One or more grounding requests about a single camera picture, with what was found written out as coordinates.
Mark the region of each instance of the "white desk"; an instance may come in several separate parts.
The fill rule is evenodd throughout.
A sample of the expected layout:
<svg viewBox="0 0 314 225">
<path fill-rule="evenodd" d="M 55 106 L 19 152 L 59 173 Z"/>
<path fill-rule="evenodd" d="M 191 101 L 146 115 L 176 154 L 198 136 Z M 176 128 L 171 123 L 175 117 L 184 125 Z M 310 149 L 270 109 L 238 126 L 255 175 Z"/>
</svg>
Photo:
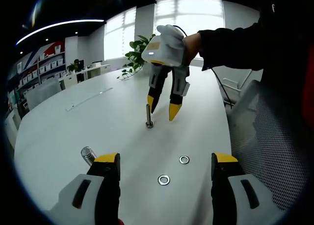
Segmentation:
<svg viewBox="0 0 314 225">
<path fill-rule="evenodd" d="M 105 64 L 105 65 L 100 65 L 100 66 L 96 66 L 96 67 L 87 68 L 85 70 L 81 70 L 79 72 L 75 72 L 75 74 L 72 74 L 72 75 L 65 75 L 64 77 L 61 77 L 59 79 L 59 81 L 64 80 L 64 78 L 66 78 L 66 77 L 75 76 L 75 75 L 79 75 L 79 74 L 84 74 L 84 73 L 91 72 L 91 71 L 96 70 L 96 69 L 101 69 L 101 68 L 109 67 L 109 66 L 110 66 L 110 64 Z"/>
<path fill-rule="evenodd" d="M 211 153 L 231 153 L 223 100 L 212 71 L 191 67 L 191 86 L 173 122 L 168 120 L 169 74 L 147 129 L 148 77 L 125 81 L 114 71 L 72 86 L 30 111 L 19 128 L 15 165 L 30 197 L 42 210 L 89 166 L 80 150 L 121 155 L 119 218 L 128 225 L 210 224 Z M 99 92 L 112 88 L 90 99 Z M 70 111 L 66 108 L 80 103 Z M 179 163 L 188 155 L 187 165 Z M 170 184 L 157 178 L 169 175 Z"/>
</svg>

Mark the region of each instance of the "led strip light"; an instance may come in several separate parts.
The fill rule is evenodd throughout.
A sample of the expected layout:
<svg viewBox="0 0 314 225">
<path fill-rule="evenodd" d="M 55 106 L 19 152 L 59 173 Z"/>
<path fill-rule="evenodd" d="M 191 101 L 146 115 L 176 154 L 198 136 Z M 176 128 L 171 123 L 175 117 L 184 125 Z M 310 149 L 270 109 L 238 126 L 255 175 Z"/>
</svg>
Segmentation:
<svg viewBox="0 0 314 225">
<path fill-rule="evenodd" d="M 95 23 L 102 23 L 104 22 L 104 20 L 98 20 L 98 19 L 84 19 L 84 20 L 74 20 L 74 21 L 68 21 L 68 22 L 62 22 L 62 23 L 56 23 L 56 24 L 52 24 L 52 25 L 48 25 L 48 26 L 45 26 L 43 28 L 40 28 L 36 31 L 33 31 L 32 33 L 28 34 L 27 36 L 24 36 L 22 39 L 20 39 L 15 45 L 18 45 L 20 42 L 22 42 L 23 40 L 27 39 L 29 36 L 32 36 L 33 34 L 36 34 L 37 32 L 39 31 L 42 31 L 42 30 L 46 30 L 48 28 L 51 28 L 51 27 L 54 27 L 54 26 L 57 26 L 57 25 L 64 25 L 64 24 L 70 24 L 70 23 L 92 23 L 92 22 L 95 22 Z"/>
</svg>

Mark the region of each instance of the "white glove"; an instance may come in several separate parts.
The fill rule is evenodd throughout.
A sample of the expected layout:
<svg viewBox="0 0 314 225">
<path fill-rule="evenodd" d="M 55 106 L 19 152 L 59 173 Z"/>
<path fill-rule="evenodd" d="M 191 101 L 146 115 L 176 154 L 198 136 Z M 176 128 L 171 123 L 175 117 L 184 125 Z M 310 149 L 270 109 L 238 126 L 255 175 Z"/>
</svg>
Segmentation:
<svg viewBox="0 0 314 225">
<path fill-rule="evenodd" d="M 183 34 L 177 28 L 172 25 L 159 25 L 157 31 L 161 33 L 160 41 L 167 47 L 184 49 Z"/>
</svg>

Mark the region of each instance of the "potted plant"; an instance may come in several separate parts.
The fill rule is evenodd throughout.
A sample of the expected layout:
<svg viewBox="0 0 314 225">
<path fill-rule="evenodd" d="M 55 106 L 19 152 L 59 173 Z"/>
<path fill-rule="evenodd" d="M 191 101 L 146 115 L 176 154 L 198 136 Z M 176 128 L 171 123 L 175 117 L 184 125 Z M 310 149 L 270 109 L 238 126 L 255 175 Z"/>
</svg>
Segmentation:
<svg viewBox="0 0 314 225">
<path fill-rule="evenodd" d="M 131 41 L 130 47 L 133 49 L 133 51 L 130 51 L 125 54 L 125 56 L 128 58 L 128 61 L 130 63 L 125 64 L 123 67 L 131 67 L 129 69 L 123 69 L 121 76 L 118 76 L 117 79 L 124 80 L 126 78 L 129 78 L 136 73 L 138 73 L 143 66 L 146 64 L 146 62 L 142 58 L 142 52 L 146 48 L 146 46 L 149 44 L 149 42 L 152 40 L 152 38 L 156 36 L 155 34 L 152 34 L 150 39 L 147 39 L 145 36 L 138 35 L 140 38 L 139 40 Z"/>
<path fill-rule="evenodd" d="M 77 72 L 79 69 L 79 66 L 75 63 L 71 63 L 68 67 L 67 70 L 69 72 L 69 75 L 74 74 L 75 72 Z"/>
</svg>

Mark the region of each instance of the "shelf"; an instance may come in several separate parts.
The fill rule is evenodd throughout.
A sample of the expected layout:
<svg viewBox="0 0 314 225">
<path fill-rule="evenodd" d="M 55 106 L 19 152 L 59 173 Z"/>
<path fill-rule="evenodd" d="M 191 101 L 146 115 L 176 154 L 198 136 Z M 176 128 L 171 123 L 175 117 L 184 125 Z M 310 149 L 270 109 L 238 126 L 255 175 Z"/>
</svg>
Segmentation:
<svg viewBox="0 0 314 225">
<path fill-rule="evenodd" d="M 50 58 L 52 58 L 52 57 L 58 56 L 58 55 L 63 54 L 63 53 L 64 53 L 64 52 L 60 52 L 60 53 L 54 54 L 54 55 L 52 55 L 52 56 L 46 57 L 44 60 L 40 60 L 39 62 L 44 62 L 44 61 L 46 61 L 46 60 L 48 60 L 48 59 L 50 59 Z M 35 62 L 35 63 L 32 64 L 32 65 L 28 65 L 25 70 L 23 70 L 21 73 L 19 73 L 19 75 L 22 74 L 22 73 L 24 73 L 24 72 L 27 71 L 29 68 L 31 68 L 31 67 L 33 67 L 33 66 L 35 66 L 35 65 L 37 65 L 37 62 Z"/>
<path fill-rule="evenodd" d="M 20 75 L 20 74 L 23 74 L 23 73 L 26 72 L 29 68 L 31 68 L 31 67 L 33 67 L 33 66 L 35 66 L 35 65 L 37 65 L 37 63 L 34 63 L 34 64 L 32 64 L 32 65 L 29 65 L 28 67 L 26 67 L 25 70 L 23 70 L 21 73 L 19 73 L 19 75 Z"/>
<path fill-rule="evenodd" d="M 64 53 L 64 52 L 60 52 L 60 53 L 51 55 L 51 56 L 49 56 L 49 57 L 46 57 L 46 58 L 43 59 L 43 60 L 39 60 L 39 62 L 44 62 L 44 61 L 46 61 L 46 60 L 48 60 L 48 59 L 50 59 L 50 58 L 52 58 L 52 57 L 56 57 L 56 56 L 58 56 L 58 55 L 60 55 L 60 54 L 63 54 L 63 53 Z"/>
<path fill-rule="evenodd" d="M 24 86 L 28 85 L 29 83 L 31 83 L 33 80 L 36 80 L 36 79 L 38 79 L 38 77 L 35 77 L 35 78 L 29 80 L 27 83 L 23 84 L 23 85 L 22 85 L 20 88 L 18 88 L 16 91 L 19 91 L 19 90 L 22 89 Z"/>
<path fill-rule="evenodd" d="M 56 66 L 56 67 L 54 67 L 54 68 L 51 68 L 50 70 L 45 71 L 44 73 L 41 73 L 40 75 L 44 75 L 45 73 L 48 73 L 48 72 L 50 72 L 50 71 L 52 71 L 52 70 L 54 70 L 54 69 L 56 69 L 56 68 L 62 67 L 62 66 L 65 66 L 65 63 L 63 63 L 63 64 L 60 65 L 60 66 Z"/>
</svg>

